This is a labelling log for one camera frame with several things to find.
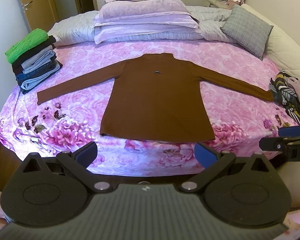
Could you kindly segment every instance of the bedspread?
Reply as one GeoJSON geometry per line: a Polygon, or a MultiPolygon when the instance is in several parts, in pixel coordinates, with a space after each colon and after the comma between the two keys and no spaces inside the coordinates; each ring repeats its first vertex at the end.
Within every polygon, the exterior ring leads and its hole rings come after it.
{"type": "MultiPolygon", "coordinates": [[[[88,169],[100,174],[164,176],[202,171],[193,155],[194,144],[99,135],[114,80],[37,105],[38,91],[125,59],[163,52],[265,90],[270,78],[278,72],[267,57],[260,61],[238,45],[222,42],[143,41],[97,46],[85,42],[59,47],[56,53],[64,66],[57,74],[26,95],[22,95],[17,86],[13,89],[0,113],[1,143],[23,160],[29,152],[39,152],[43,157],[55,156],[62,150],[75,151],[90,141],[96,141],[98,157],[88,169]]],[[[207,82],[201,82],[200,87],[216,136],[207,144],[218,151],[229,150],[238,156],[261,153],[258,142],[262,137],[277,135],[279,127],[296,125],[285,110],[273,102],[207,82]]],[[[264,153],[268,158],[277,154],[264,153]]]]}

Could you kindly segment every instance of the gray throw pillow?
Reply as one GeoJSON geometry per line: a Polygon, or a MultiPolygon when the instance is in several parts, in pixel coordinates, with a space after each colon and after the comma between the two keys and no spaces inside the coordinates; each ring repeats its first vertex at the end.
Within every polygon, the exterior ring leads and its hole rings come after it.
{"type": "Polygon", "coordinates": [[[234,5],[230,17],[221,27],[221,30],[250,53],[263,60],[263,53],[272,28],[272,25],[246,9],[234,5]]]}

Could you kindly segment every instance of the striped clothing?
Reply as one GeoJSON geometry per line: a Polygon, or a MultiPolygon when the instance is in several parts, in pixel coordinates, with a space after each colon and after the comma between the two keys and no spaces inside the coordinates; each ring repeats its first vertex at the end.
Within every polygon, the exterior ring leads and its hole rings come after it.
{"type": "Polygon", "coordinates": [[[300,102],[298,96],[290,88],[288,88],[284,77],[291,77],[284,70],[281,70],[275,77],[275,81],[271,79],[269,89],[272,91],[274,101],[283,105],[288,116],[293,118],[300,124],[300,102]]]}

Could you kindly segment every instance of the purple pillowcase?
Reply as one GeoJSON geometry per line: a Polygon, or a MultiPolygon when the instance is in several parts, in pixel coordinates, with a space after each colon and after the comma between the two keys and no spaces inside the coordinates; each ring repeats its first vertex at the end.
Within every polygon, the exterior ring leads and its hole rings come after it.
{"type": "Polygon", "coordinates": [[[166,24],[126,24],[95,27],[94,41],[99,44],[105,40],[131,35],[161,32],[201,33],[200,29],[166,24]]]}
{"type": "Polygon", "coordinates": [[[103,23],[115,18],[126,20],[140,15],[150,17],[171,14],[190,15],[181,0],[110,0],[101,8],[99,18],[103,23]]]}
{"type": "Polygon", "coordinates": [[[127,19],[117,21],[116,19],[107,20],[102,22],[99,15],[94,19],[94,26],[107,26],[107,25],[123,25],[123,24],[169,24],[169,25],[179,25],[189,28],[198,28],[199,20],[192,18],[190,15],[162,15],[153,17],[140,17],[136,19],[127,19]]]}

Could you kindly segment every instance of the brown long-sleeve shirt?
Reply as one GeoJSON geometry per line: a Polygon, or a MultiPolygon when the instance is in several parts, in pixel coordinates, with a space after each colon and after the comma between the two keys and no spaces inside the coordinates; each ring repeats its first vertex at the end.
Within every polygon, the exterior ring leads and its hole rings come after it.
{"type": "Polygon", "coordinates": [[[145,54],[38,92],[38,105],[115,78],[100,134],[137,140],[198,142],[215,138],[200,81],[273,101],[271,91],[250,85],[172,54],[145,54]]]}

